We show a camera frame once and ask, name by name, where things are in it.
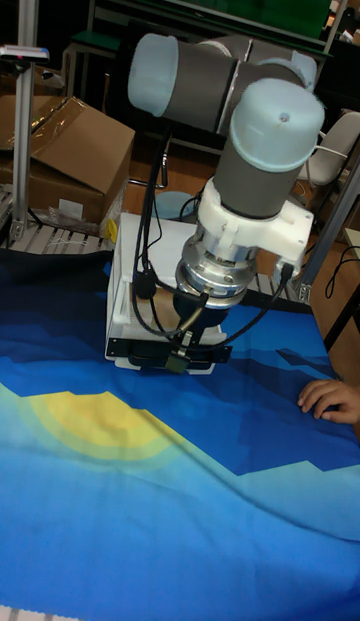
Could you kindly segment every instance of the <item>green board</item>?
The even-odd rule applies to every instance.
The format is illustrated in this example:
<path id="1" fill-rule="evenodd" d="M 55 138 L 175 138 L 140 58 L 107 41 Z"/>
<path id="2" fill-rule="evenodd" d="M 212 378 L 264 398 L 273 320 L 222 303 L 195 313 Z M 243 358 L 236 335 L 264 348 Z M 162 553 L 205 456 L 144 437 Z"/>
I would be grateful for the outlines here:
<path id="1" fill-rule="evenodd" d="M 330 0 L 176 0 L 318 39 Z"/>

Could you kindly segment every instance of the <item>yellow sun graphic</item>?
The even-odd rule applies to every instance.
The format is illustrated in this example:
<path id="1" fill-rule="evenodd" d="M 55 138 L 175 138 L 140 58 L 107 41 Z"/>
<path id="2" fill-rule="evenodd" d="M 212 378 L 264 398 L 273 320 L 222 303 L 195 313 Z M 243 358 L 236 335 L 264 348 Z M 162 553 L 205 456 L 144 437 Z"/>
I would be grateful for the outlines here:
<path id="1" fill-rule="evenodd" d="M 97 459 L 148 460 L 170 448 L 173 458 L 184 441 L 147 410 L 133 409 L 110 392 L 61 392 L 30 397 L 30 403 L 47 432 L 67 448 Z"/>

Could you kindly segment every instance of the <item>black cable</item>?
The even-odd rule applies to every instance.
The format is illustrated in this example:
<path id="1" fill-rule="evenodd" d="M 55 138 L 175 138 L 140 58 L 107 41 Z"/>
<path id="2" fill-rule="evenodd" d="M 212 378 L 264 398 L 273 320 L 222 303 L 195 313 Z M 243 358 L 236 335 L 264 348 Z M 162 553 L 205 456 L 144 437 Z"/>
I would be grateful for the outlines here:
<path id="1" fill-rule="evenodd" d="M 177 294 L 180 297 L 182 297 L 183 299 L 187 299 L 189 300 L 189 296 L 194 298 L 195 295 L 189 294 L 189 292 L 183 292 L 183 290 L 180 290 L 180 288 L 173 288 L 172 285 L 169 285 L 168 283 L 164 283 L 164 281 L 160 281 L 160 279 L 158 279 L 156 277 L 156 285 L 158 285 L 160 288 L 163 288 L 163 290 L 166 290 L 167 292 L 170 292 L 171 294 Z"/>
<path id="2" fill-rule="evenodd" d="M 197 192 L 197 193 L 195 194 L 195 196 L 190 197 L 190 199 L 188 199 L 187 201 L 185 201 L 184 205 L 182 206 L 182 208 L 181 208 L 181 210 L 180 210 L 180 214 L 179 214 L 179 221 L 182 221 L 182 220 L 183 220 L 183 214 L 184 214 L 184 212 L 185 212 L 185 210 L 186 210 L 186 207 L 189 205 L 189 203 L 192 203 L 192 202 L 194 203 L 193 213 L 194 213 L 194 212 L 197 212 L 198 207 L 199 207 L 199 205 L 200 205 L 200 201 L 201 201 L 202 194 L 203 194 L 203 192 L 204 192 L 204 190 L 205 190 L 206 183 L 204 183 L 204 185 L 203 185 L 203 187 L 201 188 L 201 190 L 199 190 L 199 192 Z"/>
<path id="3" fill-rule="evenodd" d="M 305 255 L 304 255 L 304 256 L 306 256 L 307 254 L 309 254 L 309 252 L 311 252 L 311 250 L 313 250 L 313 249 L 315 248 L 315 246 L 316 246 L 316 243 L 313 243 L 313 245 L 311 245 L 311 246 L 310 246 L 310 248 L 308 248 L 308 249 L 306 250 L 306 252 L 305 252 Z"/>
<path id="4" fill-rule="evenodd" d="M 343 260 L 343 259 L 344 259 L 344 255 L 345 255 L 345 254 L 346 254 L 349 250 L 354 250 L 354 249 L 356 249 L 356 250 L 360 250 L 360 246 L 358 246 L 358 245 L 349 245 L 349 247 L 348 247 L 348 248 L 346 248 L 346 249 L 344 250 L 344 252 L 342 253 L 342 255 L 341 255 L 341 257 L 340 257 L 340 261 L 339 261 L 339 263 L 337 264 L 337 266 L 336 266 L 336 268 L 335 268 L 335 270 L 334 270 L 334 272 L 333 272 L 333 275 L 332 275 L 331 279 L 329 279 L 329 281 L 328 281 L 328 283 L 327 283 L 327 285 L 326 285 L 326 288 L 325 288 L 325 296 L 326 296 L 326 298 L 327 298 L 327 299 L 331 299 L 331 297 L 332 297 L 332 295 L 333 295 L 333 293 L 334 293 L 336 276 L 337 276 L 337 274 L 338 274 L 338 272 L 339 272 L 339 270 L 340 270 L 341 266 L 342 266 L 342 265 L 344 265 L 345 263 L 351 263 L 352 261 L 357 261 L 357 262 L 359 262 L 359 259 L 345 259 L 345 261 Z"/>
<path id="5" fill-rule="evenodd" d="M 204 308 L 206 305 L 206 302 L 208 300 L 209 296 L 207 294 L 202 294 L 200 295 L 200 297 L 198 297 L 199 299 L 199 305 L 198 307 L 200 308 Z M 139 308 L 138 308 L 138 304 L 137 304 L 137 298 L 136 298 L 136 291 L 135 291 L 135 286 L 132 286 L 132 304 L 133 304 L 133 309 L 134 309 L 134 313 L 135 316 L 137 318 L 137 320 L 139 321 L 140 325 L 145 328 L 145 330 L 147 330 L 148 332 L 150 332 L 151 334 L 154 334 L 157 337 L 166 337 L 169 341 L 172 341 L 173 337 L 177 337 L 181 334 L 184 334 L 184 332 L 186 332 L 189 328 L 186 328 L 186 330 L 184 330 L 182 327 L 177 328 L 176 330 L 171 330 L 171 331 L 166 331 L 164 330 L 164 328 L 162 327 L 162 325 L 160 324 L 159 318 L 156 314 L 156 310 L 155 310 L 155 314 L 154 314 L 154 319 L 156 324 L 159 327 L 159 330 L 154 330 L 154 328 L 151 328 L 142 318 Z M 155 309 L 155 304 L 153 299 L 150 297 L 150 305 L 151 305 L 151 310 L 153 311 L 153 308 Z"/>
<path id="6" fill-rule="evenodd" d="M 159 228 L 159 236 L 157 239 L 154 239 L 154 241 L 152 241 L 151 243 L 149 243 L 149 245 L 147 246 L 147 249 L 150 250 L 150 248 L 152 248 L 153 245 L 155 245 L 155 243 L 158 243 L 159 241 L 161 241 L 162 239 L 162 227 L 161 227 L 161 223 L 160 223 L 160 218 L 159 218 L 159 213 L 158 213 L 158 209 L 157 209 L 157 205 L 156 205 L 156 197 L 154 197 L 154 211 L 155 211 L 155 216 L 156 216 L 156 220 L 157 220 L 157 224 L 158 224 L 158 228 Z"/>
<path id="7" fill-rule="evenodd" d="M 143 255 L 142 255 L 142 264 L 143 264 L 144 270 L 147 270 L 149 266 L 149 255 L 148 255 L 149 232 L 150 232 L 151 215 L 152 215 L 153 205 L 155 201 L 156 179 L 159 174 L 163 155 L 166 150 L 168 141 L 171 137 L 171 134 L 172 134 L 172 125 L 168 125 L 158 145 L 158 148 L 156 150 L 154 161 L 151 166 L 149 181 L 146 186 L 145 200 L 144 200 L 144 206 L 143 206 L 144 223 L 142 227 L 142 230 L 144 233 L 144 249 L 143 249 Z"/>
<path id="8" fill-rule="evenodd" d="M 259 312 L 259 314 L 256 315 L 256 317 L 254 317 L 251 321 L 249 321 L 249 323 L 244 325 L 240 330 L 238 330 L 237 332 L 232 334 L 231 337 L 228 337 L 224 341 L 220 341 L 220 343 L 216 343 L 215 345 L 189 346 L 188 348 L 186 348 L 186 350 L 189 351 L 189 352 L 212 352 L 213 350 L 219 350 L 220 348 L 223 348 L 225 345 L 228 345 L 229 343 L 232 343 L 233 341 L 235 341 L 235 339 L 238 339 L 243 334 L 245 334 L 245 332 L 250 330 L 250 328 L 252 328 L 254 325 L 256 325 L 260 321 L 260 319 L 262 319 L 265 316 L 265 314 L 269 310 L 271 310 L 271 307 L 278 300 L 280 294 L 284 290 L 285 285 L 286 285 L 285 283 L 280 284 L 278 289 L 276 290 L 276 292 L 271 297 L 271 299 L 270 299 L 268 305 L 266 306 L 266 308 L 263 308 Z"/>
<path id="9" fill-rule="evenodd" d="M 35 214 L 35 212 L 31 209 L 28 208 L 28 213 L 30 214 L 30 216 L 34 219 L 34 221 L 42 228 L 42 226 L 44 225 L 42 221 L 40 221 L 39 217 L 37 216 L 37 214 Z"/>

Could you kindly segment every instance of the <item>light blue joint cap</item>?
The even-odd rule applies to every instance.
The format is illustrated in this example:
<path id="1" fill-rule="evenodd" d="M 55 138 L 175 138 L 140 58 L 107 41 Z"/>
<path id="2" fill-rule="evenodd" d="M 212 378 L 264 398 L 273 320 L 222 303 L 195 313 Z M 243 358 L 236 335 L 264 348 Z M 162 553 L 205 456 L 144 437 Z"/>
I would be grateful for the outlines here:
<path id="1" fill-rule="evenodd" d="M 138 43 L 128 82 L 130 103 L 161 117 L 173 93 L 179 63 L 175 37 L 146 34 Z"/>
<path id="2" fill-rule="evenodd" d="M 230 124 L 232 143 L 250 165 L 266 172 L 300 168 L 312 154 L 324 108 L 309 91 L 280 79 L 250 84 Z"/>

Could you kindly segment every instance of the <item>wire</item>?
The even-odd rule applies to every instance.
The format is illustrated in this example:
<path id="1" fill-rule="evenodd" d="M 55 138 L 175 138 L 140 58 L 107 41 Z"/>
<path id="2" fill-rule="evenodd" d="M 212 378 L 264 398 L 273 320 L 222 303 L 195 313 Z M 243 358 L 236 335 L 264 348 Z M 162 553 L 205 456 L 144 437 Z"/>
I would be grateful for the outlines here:
<path id="1" fill-rule="evenodd" d="M 204 183 L 204 185 L 203 185 L 203 187 L 201 188 L 201 190 L 199 190 L 199 192 L 197 192 L 197 193 L 195 194 L 195 196 L 190 197 L 190 199 L 188 199 L 187 201 L 185 201 L 184 205 L 182 206 L 182 208 L 181 208 L 181 210 L 180 210 L 180 214 L 179 214 L 179 221 L 182 221 L 182 220 L 183 220 L 183 215 L 184 215 L 184 212 L 185 212 L 185 210 L 186 210 L 186 207 L 189 205 L 189 203 L 194 203 L 193 213 L 194 213 L 194 212 L 197 212 L 197 210 L 198 210 L 198 208 L 199 208 L 199 205 L 200 205 L 200 201 L 201 201 L 202 194 L 203 194 L 203 192 L 204 192 L 204 190 L 205 190 L 205 186 L 206 186 L 206 183 Z"/>
<path id="2" fill-rule="evenodd" d="M 299 196 L 300 196 L 300 197 L 305 197 L 305 196 L 306 196 L 306 190 L 305 190 L 305 188 L 304 188 L 303 184 L 302 184 L 302 183 L 300 183 L 300 181 L 296 181 L 296 185 L 299 185 L 299 186 L 300 186 L 300 188 L 302 189 L 302 194 L 299 194 Z"/>
<path id="3" fill-rule="evenodd" d="M 139 260 L 139 255 L 140 255 L 140 245 L 141 245 L 141 240 L 142 240 L 143 235 L 144 235 L 143 251 L 141 254 L 141 259 L 142 259 L 144 271 L 147 271 L 149 268 L 149 256 L 148 256 L 149 230 L 150 230 L 153 204 L 155 201 L 155 185 L 156 185 L 157 175 L 160 170 L 163 154 L 165 152 L 168 140 L 171 136 L 171 132 L 172 132 L 171 126 L 168 126 L 158 145 L 158 148 L 156 150 L 155 157 L 154 157 L 154 160 L 151 166 L 150 176 L 149 176 L 149 180 L 148 180 L 146 190 L 145 190 L 144 204 L 143 204 L 143 208 L 141 212 L 139 231 L 138 231 L 137 242 L 136 242 L 133 281 L 135 281 L 136 279 L 138 260 Z"/>
<path id="4" fill-rule="evenodd" d="M 173 337 L 177 337 L 181 334 L 184 334 L 184 332 L 186 332 L 190 326 L 192 326 L 193 323 L 195 323 L 195 321 L 199 318 L 201 312 L 203 311 L 203 309 L 205 308 L 206 302 L 208 300 L 209 296 L 207 294 L 202 294 L 199 297 L 199 302 L 201 305 L 199 305 L 199 307 L 197 307 L 194 312 L 192 313 L 192 315 L 186 319 L 185 323 L 183 323 L 182 325 L 180 325 L 179 328 L 177 328 L 176 330 L 171 330 L 170 332 L 164 330 L 164 328 L 162 327 L 159 318 L 157 316 L 156 313 L 156 309 L 155 309 L 155 304 L 154 304 L 154 300 L 152 297 L 150 297 L 150 305 L 151 305 L 151 310 L 152 312 L 154 312 L 155 310 L 155 314 L 154 314 L 154 319 L 156 322 L 156 325 L 158 326 L 159 330 L 154 330 L 154 328 L 151 328 L 142 318 L 138 305 L 137 305 L 137 299 L 136 299 L 136 291 L 135 291 L 135 286 L 132 286 L 132 302 L 133 302 L 133 309 L 135 312 L 135 316 L 137 318 L 137 320 L 139 321 L 140 325 L 145 328 L 145 330 L 147 330 L 148 332 L 150 332 L 151 334 L 154 334 L 155 336 L 160 336 L 163 337 L 165 336 L 169 341 L 172 341 Z"/>
<path id="5" fill-rule="evenodd" d="M 327 299 L 331 299 L 333 293 L 334 293 L 334 288 L 335 288 L 335 281 L 336 281 L 336 276 L 341 268 L 342 265 L 344 265 L 345 263 L 351 263 L 352 261 L 357 261 L 359 262 L 359 259 L 344 259 L 344 255 L 349 251 L 349 250 L 360 250 L 360 246 L 358 245 L 349 245 L 348 248 L 345 248 L 344 252 L 342 253 L 341 257 L 340 257 L 340 261 L 337 264 L 333 275 L 331 277 L 331 279 L 329 279 L 326 288 L 325 288 L 325 296 Z"/>
<path id="6" fill-rule="evenodd" d="M 147 249 L 150 250 L 150 248 L 155 245 L 155 243 L 158 243 L 158 241 L 161 241 L 162 239 L 162 227 L 161 227 L 161 223 L 160 223 L 160 218 L 159 218 L 159 213 L 158 213 L 158 209 L 157 209 L 157 205 L 156 205 L 156 197 L 154 197 L 154 211 L 155 211 L 155 216 L 156 216 L 156 220 L 157 220 L 157 224 L 158 224 L 158 228 L 159 228 L 159 236 L 157 239 L 155 239 L 154 241 L 152 241 L 148 246 Z"/>
<path id="7" fill-rule="evenodd" d="M 213 350 L 219 350 L 220 348 L 223 348 L 225 345 L 228 345 L 229 343 L 232 343 L 233 341 L 235 341 L 235 339 L 238 339 L 239 337 L 241 337 L 243 334 L 245 334 L 245 332 L 247 332 L 248 330 L 250 330 L 250 328 L 252 328 L 254 325 L 256 325 L 257 323 L 259 323 L 260 319 L 262 319 L 265 314 L 271 310 L 271 307 L 273 306 L 273 304 L 278 300 L 280 294 L 282 293 L 282 291 L 285 288 L 285 283 L 281 283 L 278 287 L 278 289 L 276 290 L 275 294 L 271 297 L 268 305 L 263 308 L 259 314 L 256 315 L 256 317 L 254 317 L 251 321 L 249 321 L 249 323 L 247 323 L 246 325 L 244 325 L 240 330 L 238 330 L 237 332 L 235 332 L 233 335 L 231 335 L 231 337 L 228 337 L 227 339 L 225 339 L 224 341 L 220 341 L 220 343 L 216 343 L 215 345 L 209 345 L 209 346 L 197 346 L 197 347 L 193 347 L 193 346 L 189 346 L 188 348 L 186 348 L 189 352 L 210 352 Z"/>
<path id="8" fill-rule="evenodd" d="M 311 245 L 311 246 L 310 246 L 310 248 L 308 248 L 308 249 L 306 250 L 306 252 L 305 252 L 305 256 L 306 256 L 307 254 L 309 254 L 309 252 L 311 252 L 311 250 L 313 250 L 313 249 L 315 248 L 315 246 L 316 246 L 316 242 L 315 242 L 315 243 L 313 243 L 313 245 Z"/>

